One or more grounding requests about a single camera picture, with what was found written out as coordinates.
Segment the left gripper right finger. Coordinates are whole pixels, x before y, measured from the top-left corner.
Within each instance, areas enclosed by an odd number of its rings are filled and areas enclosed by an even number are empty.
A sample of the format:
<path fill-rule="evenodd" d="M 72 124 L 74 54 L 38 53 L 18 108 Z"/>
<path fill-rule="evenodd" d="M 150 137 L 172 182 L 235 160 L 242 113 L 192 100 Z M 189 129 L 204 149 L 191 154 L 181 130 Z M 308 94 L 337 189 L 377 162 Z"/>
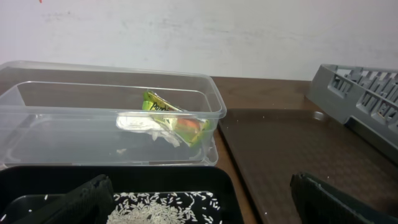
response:
<path fill-rule="evenodd" d="M 374 210 L 306 172 L 292 175 L 290 191 L 304 224 L 397 224 L 397 218 Z"/>

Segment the green yellow snack wrapper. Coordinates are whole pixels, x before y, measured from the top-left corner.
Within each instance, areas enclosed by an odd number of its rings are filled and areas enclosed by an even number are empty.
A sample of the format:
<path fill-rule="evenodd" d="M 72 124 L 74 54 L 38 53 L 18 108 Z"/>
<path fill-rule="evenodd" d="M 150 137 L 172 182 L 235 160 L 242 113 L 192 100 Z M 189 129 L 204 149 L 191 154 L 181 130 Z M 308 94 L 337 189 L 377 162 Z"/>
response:
<path fill-rule="evenodd" d="M 161 98 L 158 94 L 150 90 L 144 92 L 142 109 L 146 111 L 162 112 L 183 111 L 183 109 L 172 105 L 167 100 Z M 173 132 L 189 147 L 197 145 L 204 137 L 205 131 L 208 131 L 211 128 L 211 122 L 208 119 L 172 118 L 166 117 L 164 114 L 154 114 L 152 115 L 152 118 L 164 129 Z"/>

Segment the pile of rice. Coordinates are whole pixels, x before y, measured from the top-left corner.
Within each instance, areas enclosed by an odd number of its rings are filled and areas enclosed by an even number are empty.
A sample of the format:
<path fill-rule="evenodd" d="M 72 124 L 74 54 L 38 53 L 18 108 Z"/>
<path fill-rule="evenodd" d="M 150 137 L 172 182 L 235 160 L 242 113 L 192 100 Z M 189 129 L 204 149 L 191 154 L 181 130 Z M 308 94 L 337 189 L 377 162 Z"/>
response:
<path fill-rule="evenodd" d="M 221 204 L 212 192 L 122 192 L 107 224 L 223 224 Z"/>

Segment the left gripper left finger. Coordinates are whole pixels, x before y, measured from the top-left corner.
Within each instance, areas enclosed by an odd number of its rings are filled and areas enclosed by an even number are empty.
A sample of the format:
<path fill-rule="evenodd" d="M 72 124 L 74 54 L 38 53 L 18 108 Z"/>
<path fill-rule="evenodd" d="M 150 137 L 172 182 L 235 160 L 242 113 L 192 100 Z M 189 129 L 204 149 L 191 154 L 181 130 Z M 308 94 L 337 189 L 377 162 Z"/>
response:
<path fill-rule="evenodd" d="M 115 209 L 111 179 L 99 175 L 16 224 L 106 223 Z"/>

